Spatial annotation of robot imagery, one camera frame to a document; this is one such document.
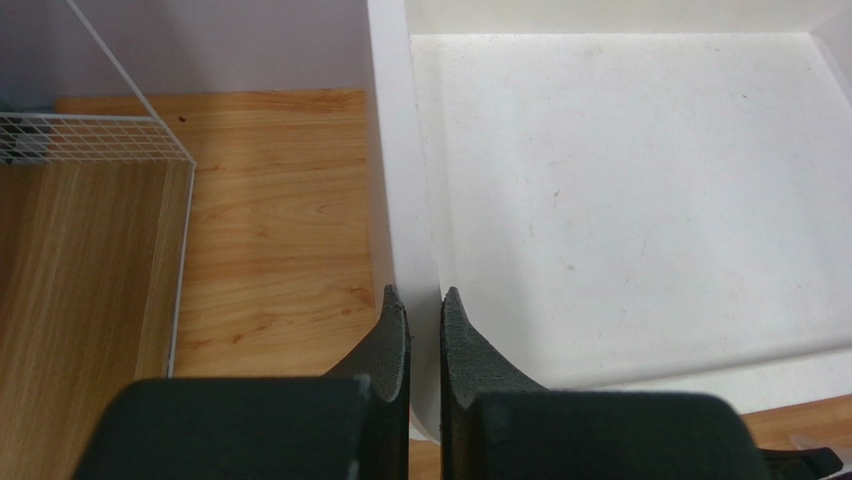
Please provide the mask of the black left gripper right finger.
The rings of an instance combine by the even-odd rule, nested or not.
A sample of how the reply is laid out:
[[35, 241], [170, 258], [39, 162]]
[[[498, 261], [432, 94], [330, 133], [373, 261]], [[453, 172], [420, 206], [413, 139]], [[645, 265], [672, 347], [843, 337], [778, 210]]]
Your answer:
[[440, 321], [446, 479], [767, 479], [739, 415], [709, 395], [550, 390], [471, 323], [460, 292]]

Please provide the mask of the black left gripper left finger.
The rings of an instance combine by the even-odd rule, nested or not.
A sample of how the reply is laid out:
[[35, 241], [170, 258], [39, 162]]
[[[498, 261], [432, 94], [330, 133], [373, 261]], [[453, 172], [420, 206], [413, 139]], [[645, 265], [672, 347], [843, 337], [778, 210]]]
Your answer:
[[376, 325], [319, 376], [134, 382], [77, 479], [404, 479], [411, 338], [393, 286]]

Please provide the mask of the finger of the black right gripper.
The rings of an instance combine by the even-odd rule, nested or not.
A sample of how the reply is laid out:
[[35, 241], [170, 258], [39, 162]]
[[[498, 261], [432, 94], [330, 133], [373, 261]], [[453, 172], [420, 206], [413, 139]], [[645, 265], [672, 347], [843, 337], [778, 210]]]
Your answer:
[[762, 450], [770, 477], [776, 480], [817, 480], [839, 473], [844, 462], [830, 448]]

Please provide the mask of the white three drawer organizer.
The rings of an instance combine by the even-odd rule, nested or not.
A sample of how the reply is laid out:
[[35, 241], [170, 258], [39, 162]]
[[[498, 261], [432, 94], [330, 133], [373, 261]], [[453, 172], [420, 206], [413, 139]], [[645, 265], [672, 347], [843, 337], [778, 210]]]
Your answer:
[[553, 389], [851, 391], [847, 1], [370, 1], [370, 248]]

